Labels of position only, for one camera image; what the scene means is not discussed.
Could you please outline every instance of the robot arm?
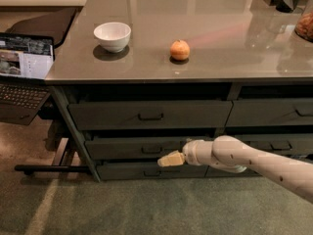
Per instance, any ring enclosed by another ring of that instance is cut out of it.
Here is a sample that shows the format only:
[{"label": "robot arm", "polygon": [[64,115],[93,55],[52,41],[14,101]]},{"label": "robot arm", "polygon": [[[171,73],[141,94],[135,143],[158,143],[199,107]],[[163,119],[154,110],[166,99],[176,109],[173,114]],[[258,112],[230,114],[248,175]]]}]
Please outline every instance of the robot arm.
[{"label": "robot arm", "polygon": [[247,167],[313,204],[313,164],[249,147],[242,141],[220,136],[214,141],[194,140],[157,161],[160,166],[210,165],[240,173]]}]

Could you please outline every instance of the laptop screen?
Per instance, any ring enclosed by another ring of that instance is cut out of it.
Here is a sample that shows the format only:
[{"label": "laptop screen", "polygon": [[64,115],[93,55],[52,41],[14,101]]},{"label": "laptop screen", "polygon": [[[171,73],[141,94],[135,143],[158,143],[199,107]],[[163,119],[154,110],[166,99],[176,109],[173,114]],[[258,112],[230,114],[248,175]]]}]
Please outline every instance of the laptop screen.
[{"label": "laptop screen", "polygon": [[0,76],[43,80],[53,62],[52,37],[0,32]]}]

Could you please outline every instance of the gray carpet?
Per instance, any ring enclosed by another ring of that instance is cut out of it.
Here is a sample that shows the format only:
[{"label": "gray carpet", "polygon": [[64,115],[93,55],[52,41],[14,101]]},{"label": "gray carpet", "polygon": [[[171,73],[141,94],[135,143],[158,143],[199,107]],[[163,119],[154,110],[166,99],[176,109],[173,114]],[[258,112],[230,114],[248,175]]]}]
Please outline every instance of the gray carpet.
[{"label": "gray carpet", "polygon": [[262,177],[107,181],[25,176],[46,164],[50,121],[0,123],[0,234],[312,234],[313,205]]}]

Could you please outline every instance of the white bowl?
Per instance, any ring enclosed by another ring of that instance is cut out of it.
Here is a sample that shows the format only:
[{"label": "white bowl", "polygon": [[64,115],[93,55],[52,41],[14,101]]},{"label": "white bowl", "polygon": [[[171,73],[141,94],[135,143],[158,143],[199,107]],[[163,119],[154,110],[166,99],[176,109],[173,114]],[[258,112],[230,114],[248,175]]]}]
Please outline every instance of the white bowl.
[{"label": "white bowl", "polygon": [[104,23],[97,26],[94,35],[99,44],[109,52],[120,52],[128,44],[131,29],[125,23]]}]

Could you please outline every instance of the desk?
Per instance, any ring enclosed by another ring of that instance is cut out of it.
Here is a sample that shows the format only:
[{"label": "desk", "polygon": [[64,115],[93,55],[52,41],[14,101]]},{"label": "desk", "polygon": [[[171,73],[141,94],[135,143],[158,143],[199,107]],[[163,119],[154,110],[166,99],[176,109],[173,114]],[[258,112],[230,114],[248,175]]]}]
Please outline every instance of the desk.
[{"label": "desk", "polygon": [[[156,163],[221,134],[303,157],[313,147],[313,44],[293,32],[299,17],[262,0],[88,0],[46,82],[96,180],[224,176]],[[119,54],[93,36],[113,21],[132,28]],[[169,57],[176,39],[191,47],[184,64]]]}]

